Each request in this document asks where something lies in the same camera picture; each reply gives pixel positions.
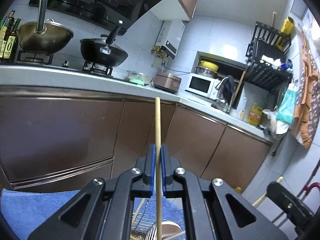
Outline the black frying pan with lid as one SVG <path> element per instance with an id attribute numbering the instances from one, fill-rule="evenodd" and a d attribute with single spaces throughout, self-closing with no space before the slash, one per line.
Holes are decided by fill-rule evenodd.
<path id="1" fill-rule="evenodd" d="M 80 52 L 84 60 L 111 68 L 122 64 L 128 53 L 114 44 L 122 25 L 122 20 L 119 20 L 108 35 L 80 40 Z"/>

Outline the blue towel mat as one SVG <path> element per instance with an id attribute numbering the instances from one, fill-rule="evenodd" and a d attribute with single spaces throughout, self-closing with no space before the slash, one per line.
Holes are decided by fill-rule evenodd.
<path id="1" fill-rule="evenodd" d="M 1 212 L 17 237 L 27 239 L 38 226 L 77 193 L 78 190 L 32 193 L 3 189 Z"/>

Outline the white microwave oven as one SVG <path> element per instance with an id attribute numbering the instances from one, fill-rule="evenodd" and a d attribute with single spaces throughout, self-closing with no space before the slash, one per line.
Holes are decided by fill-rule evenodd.
<path id="1" fill-rule="evenodd" d="M 185 90 L 199 96 L 215 100 L 218 95 L 216 86 L 219 84 L 219 82 L 219 79 L 191 73 L 189 75 Z"/>

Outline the black wall dish rack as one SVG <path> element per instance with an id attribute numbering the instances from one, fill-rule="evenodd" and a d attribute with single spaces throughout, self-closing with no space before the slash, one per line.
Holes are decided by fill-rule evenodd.
<path id="1" fill-rule="evenodd" d="M 285 64 L 290 47 L 290 35 L 257 21 L 246 51 L 245 80 L 269 92 L 289 82 L 292 74 Z"/>

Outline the clear utensil holder with rack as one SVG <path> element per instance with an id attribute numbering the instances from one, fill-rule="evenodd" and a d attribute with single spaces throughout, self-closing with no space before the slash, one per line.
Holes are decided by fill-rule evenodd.
<path id="1" fill-rule="evenodd" d="M 141 198 L 134 200 L 132 216 L 140 204 Z M 185 231 L 183 205 L 181 198 L 162 198 L 162 221 L 172 221 Z M 156 239 L 156 199 L 146 198 L 139 215 L 131 226 L 131 239 Z M 174 239 L 186 239 L 185 234 Z"/>

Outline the white water heater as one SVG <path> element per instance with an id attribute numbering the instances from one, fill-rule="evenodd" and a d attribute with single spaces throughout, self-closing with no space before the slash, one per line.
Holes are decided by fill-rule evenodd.
<path id="1" fill-rule="evenodd" d="M 155 46 L 161 48 L 170 58 L 176 57 L 185 30 L 181 20 L 164 21 Z"/>

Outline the yellow roll on rack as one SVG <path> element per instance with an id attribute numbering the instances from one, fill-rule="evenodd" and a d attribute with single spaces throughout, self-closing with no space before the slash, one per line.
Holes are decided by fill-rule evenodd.
<path id="1" fill-rule="evenodd" d="M 291 18 L 290 16 L 288 16 L 287 18 L 285 18 L 283 26 L 280 30 L 280 32 L 284 35 L 291 35 L 292 30 L 295 27 L 295 21 L 293 20 L 293 18 Z M 276 41 L 275 46 L 280 49 L 281 51 L 284 51 L 284 48 L 287 44 L 287 41 L 285 41 L 285 39 L 283 37 L 279 37 Z"/>

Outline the brown rice cooker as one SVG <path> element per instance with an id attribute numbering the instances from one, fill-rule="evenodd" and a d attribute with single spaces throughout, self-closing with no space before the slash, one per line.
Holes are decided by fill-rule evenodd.
<path id="1" fill-rule="evenodd" d="M 181 84 L 181 78 L 167 72 L 157 72 L 153 79 L 153 87 L 170 93 L 177 93 Z"/>

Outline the wooden chopstick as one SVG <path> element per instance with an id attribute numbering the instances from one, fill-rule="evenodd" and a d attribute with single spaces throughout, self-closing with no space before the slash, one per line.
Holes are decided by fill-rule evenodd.
<path id="1" fill-rule="evenodd" d="M 157 240 L 162 239 L 162 175 L 161 175 L 161 100 L 155 98 L 156 144 L 156 226 Z"/>
<path id="2" fill-rule="evenodd" d="M 146 198 L 142 198 L 142 200 L 140 201 L 140 204 L 139 204 L 139 206 L 137 207 L 137 209 L 136 209 L 136 211 L 135 211 L 135 214 L 133 215 L 132 222 L 131 222 L 131 226 L 133 226 L 133 224 L 134 224 L 137 216 L 139 215 L 140 209 L 142 208 L 145 200 L 146 200 Z"/>
<path id="3" fill-rule="evenodd" d="M 276 182 L 277 183 L 281 183 L 282 181 L 284 180 L 284 178 L 281 176 L 279 177 Z M 257 199 L 253 204 L 252 206 L 253 207 L 258 207 L 267 197 L 267 193 L 265 192 L 259 199 Z"/>
<path id="4" fill-rule="evenodd" d="M 168 236 L 168 237 L 164 237 L 163 240 L 171 240 L 171 239 L 174 239 L 176 237 L 180 237 L 180 236 L 182 236 L 184 234 L 185 234 L 185 231 L 181 231 L 181 232 L 176 233 L 174 235 L 171 235 L 171 236 Z"/>

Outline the orange patterned hanging cloth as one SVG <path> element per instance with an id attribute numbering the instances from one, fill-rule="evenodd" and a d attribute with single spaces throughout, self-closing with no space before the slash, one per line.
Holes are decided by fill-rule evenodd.
<path id="1" fill-rule="evenodd" d="M 302 32 L 301 63 L 292 135 L 308 150 L 319 124 L 319 69 L 304 31 Z"/>

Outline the chrome kitchen faucet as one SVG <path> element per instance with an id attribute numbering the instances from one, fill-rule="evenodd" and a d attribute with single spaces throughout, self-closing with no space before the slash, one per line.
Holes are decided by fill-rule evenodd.
<path id="1" fill-rule="evenodd" d="M 215 92 L 212 107 L 229 114 L 235 96 L 235 81 L 231 75 L 224 77 L 213 87 Z"/>

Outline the yellow lidded glass bowl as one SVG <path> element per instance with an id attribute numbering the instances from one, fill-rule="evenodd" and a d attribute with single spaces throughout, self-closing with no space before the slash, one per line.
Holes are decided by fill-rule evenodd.
<path id="1" fill-rule="evenodd" d="M 200 61 L 195 69 L 195 73 L 206 77 L 216 78 L 219 66 L 209 61 Z"/>

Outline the brown lower cabinets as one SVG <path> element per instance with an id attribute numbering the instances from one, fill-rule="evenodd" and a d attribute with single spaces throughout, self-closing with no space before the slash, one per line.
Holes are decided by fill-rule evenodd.
<path id="1" fill-rule="evenodd" d="M 161 95 L 161 140 L 183 167 L 244 190 L 272 139 L 212 107 Z M 80 189 L 131 168 L 155 142 L 155 96 L 1 87 L 1 188 Z"/>

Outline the olive oil bottle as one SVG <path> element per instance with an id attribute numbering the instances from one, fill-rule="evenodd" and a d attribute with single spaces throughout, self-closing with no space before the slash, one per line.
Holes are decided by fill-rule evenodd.
<path id="1" fill-rule="evenodd" d="M 15 12 L 16 10 L 12 9 L 1 22 L 1 62 L 11 61 L 13 48 L 17 44 L 21 19 L 15 18 Z"/>

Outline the teal hanging bag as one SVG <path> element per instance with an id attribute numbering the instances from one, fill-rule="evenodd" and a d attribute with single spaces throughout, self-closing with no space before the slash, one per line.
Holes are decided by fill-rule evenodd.
<path id="1" fill-rule="evenodd" d="M 296 84 L 290 83 L 285 92 L 285 95 L 279 107 L 278 113 L 276 115 L 277 120 L 284 122 L 288 125 L 292 124 L 297 92 L 298 92 L 298 87 L 296 86 Z"/>

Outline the yellow detergent bottle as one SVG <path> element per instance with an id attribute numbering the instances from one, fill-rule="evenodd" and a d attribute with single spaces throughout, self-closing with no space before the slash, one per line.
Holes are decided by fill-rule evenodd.
<path id="1" fill-rule="evenodd" d="M 261 122 L 261 117 L 263 114 L 263 109 L 257 105 L 257 103 L 253 103 L 247 118 L 247 122 L 253 126 L 257 126 Z"/>

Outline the gas stove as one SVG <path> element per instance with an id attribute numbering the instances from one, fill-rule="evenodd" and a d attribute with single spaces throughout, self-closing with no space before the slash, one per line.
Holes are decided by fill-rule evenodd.
<path id="1" fill-rule="evenodd" d="M 17 52 L 14 64 L 69 70 L 110 78 L 113 70 L 112 67 L 89 62 L 74 56 L 63 55 L 61 59 L 58 59 L 54 54 L 35 54 L 23 50 Z"/>

